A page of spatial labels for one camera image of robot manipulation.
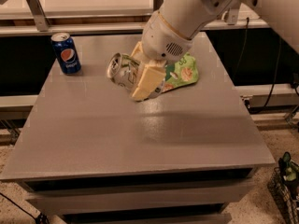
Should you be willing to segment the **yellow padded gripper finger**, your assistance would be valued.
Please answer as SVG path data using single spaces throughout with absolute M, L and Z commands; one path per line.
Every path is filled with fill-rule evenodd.
M 131 98 L 139 102 L 157 97 L 164 87 L 165 76 L 164 67 L 146 64 L 142 72 L 138 73 L 137 82 L 130 94 Z
M 139 61 L 140 63 L 144 63 L 147 60 L 147 56 L 145 55 L 143 49 L 142 49 L 142 43 L 138 41 L 131 53 L 131 57 Z

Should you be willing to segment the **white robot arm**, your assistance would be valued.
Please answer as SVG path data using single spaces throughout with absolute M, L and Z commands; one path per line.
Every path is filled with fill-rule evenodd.
M 164 0 L 132 52 L 141 68 L 131 97 L 136 101 L 147 99 L 163 82 L 164 65 L 178 61 L 202 28 L 238 2 L 254 10 L 299 52 L 299 0 Z

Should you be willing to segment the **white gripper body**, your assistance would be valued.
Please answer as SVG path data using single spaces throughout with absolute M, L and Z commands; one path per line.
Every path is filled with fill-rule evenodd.
M 169 62 L 177 62 L 192 46 L 192 41 L 178 35 L 159 11 L 145 25 L 141 43 L 149 58 Z

